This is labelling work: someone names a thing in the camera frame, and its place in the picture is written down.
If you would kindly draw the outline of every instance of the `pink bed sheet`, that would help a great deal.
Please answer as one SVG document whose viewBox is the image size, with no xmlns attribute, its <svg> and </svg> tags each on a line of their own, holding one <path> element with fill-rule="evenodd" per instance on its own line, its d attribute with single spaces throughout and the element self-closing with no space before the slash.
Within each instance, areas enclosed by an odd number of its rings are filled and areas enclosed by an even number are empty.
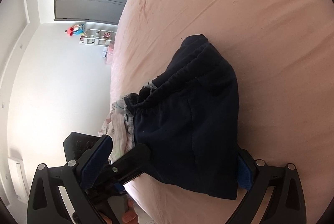
<svg viewBox="0 0 334 224">
<path fill-rule="evenodd" d="M 192 34 L 208 37 L 236 71 L 239 145 L 270 165 L 297 166 L 308 223 L 315 223 L 334 195 L 332 1 L 128 0 L 116 35 L 111 102 L 161 74 Z M 224 223 L 245 193 L 222 200 L 145 174 L 126 189 L 158 224 Z"/>
</svg>

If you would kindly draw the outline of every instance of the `bed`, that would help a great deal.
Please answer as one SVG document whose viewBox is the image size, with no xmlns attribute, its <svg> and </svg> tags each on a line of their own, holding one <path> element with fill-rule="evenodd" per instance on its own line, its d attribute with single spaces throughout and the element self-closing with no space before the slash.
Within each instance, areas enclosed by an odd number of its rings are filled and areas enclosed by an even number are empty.
<svg viewBox="0 0 334 224">
<path fill-rule="evenodd" d="M 236 72 L 240 147 L 273 166 L 294 163 L 308 223 L 316 223 L 334 195 L 333 2 L 128 0 L 115 39 L 111 102 L 165 71 L 193 34 L 204 34 Z M 213 198 L 146 174 L 126 190 L 157 224 L 225 223 L 245 194 Z"/>
</svg>

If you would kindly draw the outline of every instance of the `finger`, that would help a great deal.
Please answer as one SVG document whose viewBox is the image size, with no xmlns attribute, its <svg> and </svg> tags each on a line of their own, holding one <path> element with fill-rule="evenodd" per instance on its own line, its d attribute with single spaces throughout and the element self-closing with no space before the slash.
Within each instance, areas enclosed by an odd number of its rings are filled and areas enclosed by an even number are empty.
<svg viewBox="0 0 334 224">
<path fill-rule="evenodd" d="M 138 224 L 138 216 L 136 215 L 136 217 L 127 224 Z"/>
<path fill-rule="evenodd" d="M 137 217 L 136 211 L 133 209 L 133 207 L 130 207 L 129 210 L 123 215 L 122 220 L 124 223 L 129 223 L 136 217 Z"/>
<path fill-rule="evenodd" d="M 129 207 L 133 207 L 133 200 L 128 199 L 128 206 L 129 206 Z"/>
<path fill-rule="evenodd" d="M 111 221 L 111 219 L 109 219 L 108 217 L 106 217 L 104 214 L 100 213 L 100 215 L 103 218 L 103 220 L 106 222 L 106 224 L 113 224 L 113 222 Z"/>
</svg>

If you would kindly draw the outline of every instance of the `clothing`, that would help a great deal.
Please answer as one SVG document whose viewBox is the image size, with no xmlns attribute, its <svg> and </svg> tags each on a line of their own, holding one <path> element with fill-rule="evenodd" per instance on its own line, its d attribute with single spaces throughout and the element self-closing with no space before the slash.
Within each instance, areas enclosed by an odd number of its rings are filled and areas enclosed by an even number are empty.
<svg viewBox="0 0 334 224">
<path fill-rule="evenodd" d="M 237 78 L 205 36 L 187 37 L 166 71 L 124 100 L 135 143 L 152 152 L 144 172 L 194 192 L 237 197 Z"/>
<path fill-rule="evenodd" d="M 99 136 L 109 135 L 113 140 L 113 150 L 109 156 L 112 163 L 135 146 L 133 116 L 127 110 L 123 96 L 112 104 L 111 112 L 98 134 Z"/>
</svg>

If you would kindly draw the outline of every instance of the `air conditioner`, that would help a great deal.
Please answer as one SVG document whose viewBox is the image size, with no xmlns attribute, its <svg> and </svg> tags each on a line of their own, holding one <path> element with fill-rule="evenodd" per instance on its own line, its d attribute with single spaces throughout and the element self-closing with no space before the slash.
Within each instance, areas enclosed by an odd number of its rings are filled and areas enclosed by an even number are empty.
<svg viewBox="0 0 334 224">
<path fill-rule="evenodd" d="M 17 198 L 21 202 L 28 204 L 29 189 L 24 173 L 23 160 L 8 157 L 8 165 Z"/>
</svg>

